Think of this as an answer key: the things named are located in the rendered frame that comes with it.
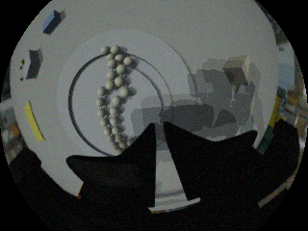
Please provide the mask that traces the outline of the small blue block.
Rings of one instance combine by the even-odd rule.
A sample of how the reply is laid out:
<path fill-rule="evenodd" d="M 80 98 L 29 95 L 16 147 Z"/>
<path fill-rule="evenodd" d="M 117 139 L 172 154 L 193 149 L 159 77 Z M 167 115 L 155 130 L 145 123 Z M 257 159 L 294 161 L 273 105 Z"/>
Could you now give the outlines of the small blue block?
<path fill-rule="evenodd" d="M 42 33 L 49 35 L 53 28 L 58 26 L 59 22 L 61 22 L 61 15 L 53 9 L 53 12 L 43 20 Z"/>

